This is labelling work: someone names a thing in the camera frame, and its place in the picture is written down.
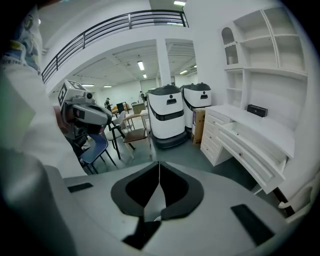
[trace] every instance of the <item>drawer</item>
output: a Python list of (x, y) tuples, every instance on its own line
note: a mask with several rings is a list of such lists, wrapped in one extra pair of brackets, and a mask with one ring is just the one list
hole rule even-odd
[(217, 122), (222, 125), (230, 123), (230, 118), (228, 118), (222, 114), (219, 114), (217, 112), (214, 112), (208, 108), (205, 109), (205, 118), (207, 118), (207, 117), (210, 119), (210, 123)]
[(216, 158), (219, 154), (219, 152), (217, 150), (213, 149), (211, 146), (209, 146), (205, 142), (201, 142), (200, 149), (202, 151), (205, 151), (213, 160), (216, 160)]
[(250, 154), (255, 156), (266, 168), (273, 170), (277, 173), (282, 173), (287, 158), (282, 153), (282, 157), (274, 157), (271, 153), (275, 150), (275, 146), (271, 146), (270, 144), (266, 147), (266, 144), (258, 144), (257, 139), (254, 138), (254, 133), (243, 127), (243, 125), (239, 125), (236, 122), (225, 124), (225, 125), (217, 125), (217, 130), (223, 131), (225, 134), (230, 136), (235, 142), (239, 143), (242, 147), (244, 147)]
[(214, 123), (209, 123), (209, 121), (206, 119), (204, 120), (204, 126), (203, 126), (203, 131), (207, 130), (211, 132), (213, 135), (216, 135), (217, 131), (217, 125)]
[(267, 169), (267, 167), (259, 161), (253, 154), (251, 154), (242, 145), (236, 142), (232, 137), (223, 131), (219, 131), (218, 138), (222, 140), (227, 145), (227, 150), (238, 159), (239, 162), (249, 165), (251, 171), (253, 172), (253, 177), (260, 181), (259, 183), (266, 184), (274, 175)]
[(205, 155), (205, 157), (210, 161), (210, 163), (215, 166), (216, 164), (216, 160), (208, 153), (208, 151), (206, 150), (206, 148), (204, 146), (200, 147), (200, 150), (203, 152), (203, 154)]
[(202, 141), (207, 143), (208, 145), (212, 145), (212, 148), (219, 151), (221, 149), (221, 144), (217, 141), (217, 137), (213, 135), (209, 130), (203, 130)]

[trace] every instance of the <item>white desk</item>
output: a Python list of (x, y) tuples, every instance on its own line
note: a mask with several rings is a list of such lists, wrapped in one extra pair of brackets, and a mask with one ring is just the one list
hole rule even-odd
[(224, 115), (265, 137), (291, 159), (295, 155), (294, 132), (269, 117), (260, 117), (232, 105), (210, 106), (209, 110)]
[(205, 109), (201, 150), (213, 166), (232, 156), (269, 193), (286, 178), (287, 158), (295, 152), (294, 132), (269, 117), (231, 105)]

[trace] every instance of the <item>blue chair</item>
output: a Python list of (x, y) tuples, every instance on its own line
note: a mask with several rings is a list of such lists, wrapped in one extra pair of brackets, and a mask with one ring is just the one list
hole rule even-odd
[(88, 150), (86, 150), (80, 156), (80, 158), (84, 162), (83, 167), (88, 167), (88, 169), (92, 173), (91, 169), (89, 168), (89, 165), (91, 165), (92, 168), (94, 169), (94, 171), (98, 174), (98, 171), (94, 166), (94, 161), (96, 161), (97, 158), (100, 157), (105, 162), (105, 160), (101, 156), (104, 152), (107, 153), (108, 157), (110, 158), (110, 160), (112, 161), (114, 166), (116, 166), (116, 163), (114, 162), (114, 160), (111, 158), (111, 156), (109, 155), (109, 153), (107, 151), (108, 141), (107, 141), (107, 138), (106, 138), (104, 132), (102, 132), (101, 134), (88, 134), (88, 135), (94, 140), (95, 145), (91, 146)]

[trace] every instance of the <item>shelf compartment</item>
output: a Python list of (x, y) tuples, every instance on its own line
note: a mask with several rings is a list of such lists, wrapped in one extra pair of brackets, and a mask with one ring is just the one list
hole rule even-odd
[(304, 53), (298, 36), (277, 35), (275, 43), (278, 49), (279, 68), (305, 72)]
[(254, 49), (261, 47), (270, 47), (273, 45), (273, 41), (271, 36), (259, 36), (245, 41), (241, 41), (240, 44), (246, 48)]
[(229, 46), (229, 47), (225, 48), (224, 50), (225, 50), (227, 65), (233, 65), (233, 64), (239, 63), (236, 45)]
[(228, 45), (235, 41), (234, 34), (230, 27), (225, 27), (222, 32), (222, 40), (224, 45)]
[(228, 78), (228, 89), (237, 89), (242, 90), (243, 88), (243, 70), (242, 69), (236, 69), (235, 72), (227, 72), (227, 78)]
[(275, 48), (272, 40), (263, 40), (262, 47), (249, 48), (242, 45), (243, 56), (247, 67), (277, 68)]
[(242, 99), (241, 90), (226, 90), (226, 97), (229, 105), (240, 108)]
[(242, 41), (270, 36), (267, 22), (260, 10), (238, 18), (234, 21)]
[(265, 13), (275, 35), (297, 34), (289, 15), (283, 7), (265, 9), (263, 12)]
[(299, 80), (306, 80), (308, 78), (307, 73), (303, 72), (297, 72), (297, 71), (290, 71), (290, 70), (285, 70), (281, 68), (266, 68), (266, 67), (245, 67), (245, 70), (248, 70), (253, 73), (265, 73), (265, 74), (272, 74), (272, 75), (279, 75), (279, 76), (284, 76), (288, 78), (294, 78), (294, 79), (299, 79)]

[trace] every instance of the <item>black slot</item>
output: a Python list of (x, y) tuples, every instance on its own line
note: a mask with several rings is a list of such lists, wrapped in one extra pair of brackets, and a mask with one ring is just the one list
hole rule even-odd
[(176, 100), (175, 98), (168, 99), (168, 100), (166, 101), (166, 104), (167, 104), (167, 105), (175, 104), (175, 103), (177, 103), (177, 100)]
[(86, 183), (82, 183), (74, 186), (68, 186), (68, 190), (70, 191), (70, 193), (74, 193), (74, 192), (85, 190), (91, 187), (93, 187), (93, 185), (89, 182), (86, 182)]
[(274, 236), (274, 233), (245, 204), (233, 206), (231, 210), (257, 246)]

